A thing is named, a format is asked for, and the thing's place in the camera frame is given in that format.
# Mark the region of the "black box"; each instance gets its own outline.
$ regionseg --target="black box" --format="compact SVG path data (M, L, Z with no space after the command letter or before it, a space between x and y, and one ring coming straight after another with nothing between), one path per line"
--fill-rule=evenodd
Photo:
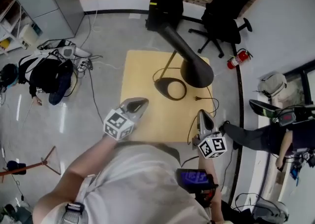
M157 31L161 24L168 22L176 29L183 11L183 0L150 0L146 27L149 31Z

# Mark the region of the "person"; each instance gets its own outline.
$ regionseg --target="person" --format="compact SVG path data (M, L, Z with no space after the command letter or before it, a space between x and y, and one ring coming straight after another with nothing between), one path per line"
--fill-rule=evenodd
M219 131L226 133L238 145L256 151L279 155L276 166L283 166L284 157L301 149L315 148L315 120L281 127L279 123L256 130L246 130L225 121Z
M10 88L17 83L30 85L30 94L35 104L42 105L36 96L37 88L49 93L49 102L58 104L70 87L73 64L70 60L61 62L52 58L26 56L18 65L7 64L0 72L0 84Z
M212 174L217 184L213 161L199 156L199 168ZM178 185L177 168L176 149L163 144L117 142L105 134L67 168L53 191L38 201L33 223L59 223L65 206L78 201L84 205L85 223L89 224L225 223L220 190L216 189L211 201L210 220L205 209ZM89 182L92 174L97 176ZM86 190L82 189L85 185L89 185Z

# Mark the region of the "lamp base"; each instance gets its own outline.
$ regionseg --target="lamp base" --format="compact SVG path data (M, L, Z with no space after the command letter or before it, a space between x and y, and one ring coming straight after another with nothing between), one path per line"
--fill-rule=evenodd
M168 92L168 86L173 83L173 82L178 82L181 83L182 86L184 87L184 94L182 97L180 98L174 98L172 97L169 92ZM183 99L186 94L187 94L187 87L185 85L185 83L179 79L175 79L175 78L170 78L170 77L165 77L165 78L160 78L158 80L156 80L154 82L154 85L156 87L156 89L166 98L170 99L170 100L181 100Z

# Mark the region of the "black office chair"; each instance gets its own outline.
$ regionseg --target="black office chair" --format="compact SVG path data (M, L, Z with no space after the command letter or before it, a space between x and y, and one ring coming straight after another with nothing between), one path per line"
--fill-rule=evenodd
M202 32L194 29L189 29L189 33L194 32L208 38L206 43L198 49L201 53L206 45L213 41L219 50L219 58L224 56L224 53L217 39L231 43L233 54L236 56L236 46L241 42L240 30L247 28L252 32L252 27L249 21L244 18L244 24L237 27L234 19L238 17L242 8L249 0L212 0L206 4L206 10L202 16L202 21L207 32Z

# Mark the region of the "gray cabinet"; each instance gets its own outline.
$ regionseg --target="gray cabinet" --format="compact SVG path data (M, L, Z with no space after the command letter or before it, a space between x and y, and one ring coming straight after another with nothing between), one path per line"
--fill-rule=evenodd
M49 39L74 37L84 12L79 0L18 0Z

